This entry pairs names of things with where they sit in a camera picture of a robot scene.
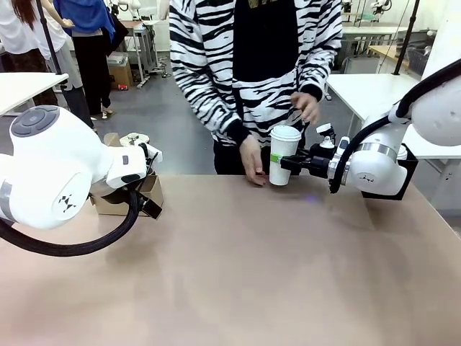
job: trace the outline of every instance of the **paper cup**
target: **paper cup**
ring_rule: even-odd
[[[271,154],[278,156],[295,155],[297,144],[301,139],[301,132],[291,126],[279,125],[271,131]],[[271,161],[269,181],[273,185],[286,185],[291,171],[283,169],[279,163]]]

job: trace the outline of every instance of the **hand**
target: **hand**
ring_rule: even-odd
[[[63,24],[61,25],[64,29],[71,29],[72,27],[75,27],[73,22],[70,19],[63,19]]]
[[[320,107],[317,99],[303,92],[295,92],[291,95],[291,103],[302,111],[301,119],[305,122],[311,122],[315,125],[320,117]]]
[[[266,184],[266,174],[262,169],[261,147],[252,135],[248,135],[240,145],[240,156],[246,177],[250,182],[263,186]]]

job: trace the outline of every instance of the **zebra print jacket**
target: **zebra print jacket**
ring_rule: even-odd
[[[267,146],[274,126],[301,125],[290,101],[293,92],[323,96],[329,66],[341,47],[341,0],[278,0],[294,2],[297,60],[287,73],[261,81],[234,76],[236,1],[242,0],[171,0],[171,66],[216,141],[240,145],[251,133]]]

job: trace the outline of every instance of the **sleeve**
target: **sleeve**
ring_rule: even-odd
[[[341,0],[321,0],[314,46],[300,74],[301,92],[311,94],[317,100],[322,98],[330,65],[341,48],[341,39]]]
[[[240,146],[249,130],[221,99],[207,75],[207,57],[193,0],[171,0],[170,39],[173,75],[194,113],[212,133]]]

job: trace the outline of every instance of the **robot logo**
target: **robot logo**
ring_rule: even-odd
[[[368,183],[375,182],[374,178],[368,177],[365,173],[362,173],[361,175],[359,175],[359,179],[365,180]]]
[[[61,199],[59,200],[59,204],[61,204],[62,202],[64,202],[66,204],[66,209],[63,210],[63,213],[65,213],[70,208],[75,208],[76,207],[76,205],[73,205],[73,204],[69,203],[69,199],[71,197],[72,197],[72,195],[69,195],[68,197],[67,196],[62,196]]]

